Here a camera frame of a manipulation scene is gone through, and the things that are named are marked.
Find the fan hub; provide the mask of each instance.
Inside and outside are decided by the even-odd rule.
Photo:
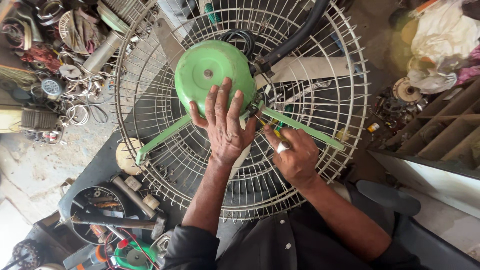
[[[175,70],[175,88],[182,104],[189,110],[189,102],[195,101],[204,117],[205,99],[212,85],[221,85],[223,78],[232,79],[232,91],[243,92],[241,112],[255,97],[255,81],[250,75],[248,59],[235,46],[220,40],[206,40],[191,46],[180,57]]]

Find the screw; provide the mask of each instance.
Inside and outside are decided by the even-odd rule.
[[[209,70],[209,69],[204,70],[204,77],[205,77],[205,79],[207,79],[207,80],[208,80],[208,79],[211,79],[212,76],[213,76],[213,72],[212,72],[211,70]]]

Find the fan grill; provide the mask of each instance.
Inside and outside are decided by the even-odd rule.
[[[173,35],[187,49],[193,44],[206,39],[218,39],[231,28],[250,29],[256,40],[254,56],[265,55],[272,48],[293,34],[307,16],[307,7],[300,6],[299,1],[255,2],[257,7],[241,6],[232,2],[214,3],[215,12],[220,15],[221,23],[212,24],[204,13],[189,20],[179,20],[182,24],[174,25]],[[150,9],[153,2],[148,2],[140,19],[132,26],[126,40],[141,25],[152,24],[146,21],[152,18]],[[337,57],[344,52],[350,72],[347,76],[333,76],[323,79],[329,86],[319,86],[320,81],[313,79],[271,84],[270,93],[266,97],[263,87],[259,90],[269,105],[271,97],[298,96],[293,102],[275,100],[272,108],[283,111],[286,105],[293,106],[290,115],[293,119],[335,136],[344,128],[341,141],[347,146],[345,151],[335,150],[322,141],[315,140],[320,149],[318,173],[329,182],[340,174],[351,158],[353,150],[362,131],[367,103],[367,71],[365,61],[358,44],[359,37],[353,33],[355,26],[350,26],[341,10],[331,2],[323,17],[323,22],[311,37],[290,56]],[[127,74],[118,76],[116,80],[117,132],[127,141],[131,158],[136,156],[129,137],[137,137],[147,143],[160,132],[171,126],[185,109],[176,96],[173,81],[174,70],[166,59],[155,36],[147,35],[145,40],[134,46],[133,57],[125,54],[128,43],[125,42],[117,61],[117,67]],[[335,42],[332,34],[338,37]],[[243,50],[243,40],[233,40],[231,44]],[[292,70],[298,75],[304,70]],[[272,119],[262,117],[271,123]],[[305,199],[291,187],[272,163],[273,150],[267,143],[257,125],[255,140],[243,165],[229,182],[225,190],[220,218],[224,221],[252,220],[285,211],[300,205]],[[170,199],[180,208],[190,203],[208,164],[210,144],[206,132],[193,124],[183,127],[179,132],[149,153],[149,163],[145,166],[144,181],[150,182],[153,192],[162,195],[164,200]]]

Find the white ring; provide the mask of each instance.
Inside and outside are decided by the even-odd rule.
[[[290,144],[286,141],[280,141],[276,147],[276,152],[280,154],[281,152],[290,149]]]

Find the pedestal fan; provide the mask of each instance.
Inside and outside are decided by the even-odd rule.
[[[340,174],[363,130],[368,83],[355,26],[333,1],[161,0],[143,7],[120,48],[114,112],[154,194],[181,208],[190,203],[210,144],[184,106],[195,100],[201,108],[224,76],[244,92],[240,122],[260,109],[274,128],[303,128],[320,149],[318,173],[329,182]],[[134,36],[143,39],[133,44]],[[305,201],[272,163],[261,129],[234,165],[224,221]],[[132,138],[144,146],[135,148]]]

